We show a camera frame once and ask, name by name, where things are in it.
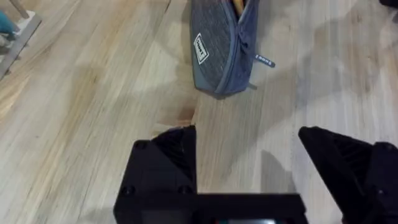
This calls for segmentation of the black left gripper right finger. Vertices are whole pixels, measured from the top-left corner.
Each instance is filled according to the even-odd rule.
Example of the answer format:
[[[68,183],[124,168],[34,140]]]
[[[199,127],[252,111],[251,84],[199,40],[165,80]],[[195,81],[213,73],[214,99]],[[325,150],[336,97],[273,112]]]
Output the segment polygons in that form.
[[[318,126],[298,136],[341,211],[342,223],[397,224],[397,147]]]

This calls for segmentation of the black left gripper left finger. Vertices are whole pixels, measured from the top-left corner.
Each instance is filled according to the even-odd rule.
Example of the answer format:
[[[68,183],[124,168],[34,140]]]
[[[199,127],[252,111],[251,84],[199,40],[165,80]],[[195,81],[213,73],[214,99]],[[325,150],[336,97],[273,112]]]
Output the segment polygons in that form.
[[[197,131],[194,125],[168,129],[134,142],[120,195],[197,193]]]

